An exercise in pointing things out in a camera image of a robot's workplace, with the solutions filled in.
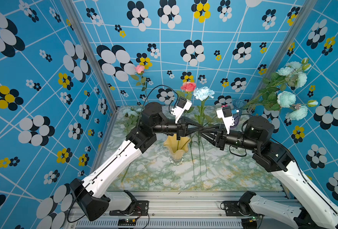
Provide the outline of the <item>light blue peony bouquet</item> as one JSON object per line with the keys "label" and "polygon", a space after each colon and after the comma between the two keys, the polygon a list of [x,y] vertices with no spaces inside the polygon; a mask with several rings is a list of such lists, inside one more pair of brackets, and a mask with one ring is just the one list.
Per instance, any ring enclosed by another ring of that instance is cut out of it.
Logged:
{"label": "light blue peony bouquet", "polygon": [[242,109],[253,110],[263,106],[267,111],[281,111],[290,109],[285,118],[298,121],[307,116],[308,108],[319,103],[309,100],[306,104],[298,104],[294,93],[286,90],[287,87],[302,88],[307,83],[306,71],[311,68],[308,58],[301,62],[289,62],[285,67],[271,73],[270,78],[263,78],[264,88],[258,90],[256,97],[250,100]]}

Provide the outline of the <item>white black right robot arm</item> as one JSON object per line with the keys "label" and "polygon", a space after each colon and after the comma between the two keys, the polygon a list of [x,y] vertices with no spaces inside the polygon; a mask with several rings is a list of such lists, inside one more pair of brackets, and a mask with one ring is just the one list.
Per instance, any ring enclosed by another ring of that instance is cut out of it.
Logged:
{"label": "white black right robot arm", "polygon": [[277,178],[298,200],[293,207],[266,199],[252,191],[238,201],[244,216],[264,215],[294,229],[338,229],[338,206],[335,205],[300,169],[291,152],[271,141],[274,126],[262,116],[247,120],[244,131],[227,131],[223,124],[205,127],[200,135],[213,146],[250,150],[253,160]]}

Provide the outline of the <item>purple tinted glass vase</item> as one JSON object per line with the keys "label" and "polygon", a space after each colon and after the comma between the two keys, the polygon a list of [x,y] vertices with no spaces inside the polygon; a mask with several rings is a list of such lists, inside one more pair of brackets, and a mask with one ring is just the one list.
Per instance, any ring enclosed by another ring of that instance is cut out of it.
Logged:
{"label": "purple tinted glass vase", "polygon": [[234,118],[234,127],[236,127],[241,119],[243,108],[247,105],[247,102],[241,99],[233,100],[233,118]]}

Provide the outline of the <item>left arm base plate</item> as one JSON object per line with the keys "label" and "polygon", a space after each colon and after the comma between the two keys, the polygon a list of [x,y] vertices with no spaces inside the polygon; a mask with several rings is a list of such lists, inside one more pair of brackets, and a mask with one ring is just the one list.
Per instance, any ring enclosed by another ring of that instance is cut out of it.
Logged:
{"label": "left arm base plate", "polygon": [[110,216],[147,216],[149,210],[149,201],[148,200],[137,200],[136,202],[130,204],[130,206],[124,210],[114,210],[110,211]]}

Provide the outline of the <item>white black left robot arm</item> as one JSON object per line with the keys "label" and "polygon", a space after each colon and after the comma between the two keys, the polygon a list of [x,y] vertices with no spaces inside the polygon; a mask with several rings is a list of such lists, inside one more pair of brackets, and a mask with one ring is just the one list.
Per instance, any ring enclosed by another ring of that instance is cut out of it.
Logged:
{"label": "white black left robot arm", "polygon": [[76,178],[70,183],[74,200],[89,221],[97,220],[106,211],[117,210],[126,215],[134,212],[137,199],[129,191],[108,194],[108,187],[129,164],[156,142],[157,133],[180,140],[199,131],[202,125],[182,115],[191,106],[190,100],[180,97],[171,111],[174,119],[168,119],[162,112],[161,104],[148,103],[141,111],[136,126],[115,153],[90,175],[82,180]]}

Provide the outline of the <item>yellow beige vase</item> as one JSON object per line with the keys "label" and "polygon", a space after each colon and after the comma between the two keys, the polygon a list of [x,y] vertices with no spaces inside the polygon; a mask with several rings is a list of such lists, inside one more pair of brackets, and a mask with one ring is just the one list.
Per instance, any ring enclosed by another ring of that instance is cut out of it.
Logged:
{"label": "yellow beige vase", "polygon": [[177,139],[177,135],[168,136],[164,142],[164,147],[170,152],[170,162],[175,165],[181,165],[183,163],[183,155],[189,151],[190,137],[181,137]]}

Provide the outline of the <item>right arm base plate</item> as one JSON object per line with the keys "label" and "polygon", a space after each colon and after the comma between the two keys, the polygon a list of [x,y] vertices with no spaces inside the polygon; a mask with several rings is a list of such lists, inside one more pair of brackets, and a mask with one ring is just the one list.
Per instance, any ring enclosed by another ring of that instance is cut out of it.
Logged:
{"label": "right arm base plate", "polygon": [[256,215],[250,207],[246,204],[239,203],[238,201],[223,201],[221,209],[225,211],[226,216],[244,216],[251,217]]}

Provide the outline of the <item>blue carnation stem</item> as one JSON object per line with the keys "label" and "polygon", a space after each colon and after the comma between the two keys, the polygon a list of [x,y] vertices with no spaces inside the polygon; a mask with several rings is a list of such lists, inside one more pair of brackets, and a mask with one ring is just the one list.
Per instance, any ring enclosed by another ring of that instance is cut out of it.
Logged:
{"label": "blue carnation stem", "polygon": [[195,182],[195,163],[194,163],[193,152],[192,152],[192,144],[193,142],[191,141],[189,143],[189,149],[190,149],[190,155],[191,155],[191,161],[192,161],[193,182]]}
{"label": "blue carnation stem", "polygon": [[203,150],[202,150],[201,137],[200,137],[199,134],[197,134],[197,144],[198,144],[198,149],[199,149],[199,171],[200,171],[200,182],[202,182],[202,157],[201,157],[201,153],[203,152]]}
{"label": "blue carnation stem", "polygon": [[[204,126],[206,126],[208,124],[208,122],[212,123],[213,122],[213,118],[211,118],[210,116],[208,116],[205,113],[205,103],[209,98],[214,98],[214,91],[211,90],[208,87],[201,87],[201,88],[196,88],[193,92],[193,95],[195,97],[196,100],[199,100],[201,102],[200,106],[197,106],[198,115],[195,115],[195,119],[199,124],[202,124]],[[202,141],[202,137],[201,137],[201,142],[202,142],[202,150],[203,152],[201,153],[201,157],[202,157],[202,162],[204,162],[204,165],[207,165],[207,161],[206,161],[206,155],[205,155],[205,151],[204,151],[204,145],[203,145],[203,141]]]}

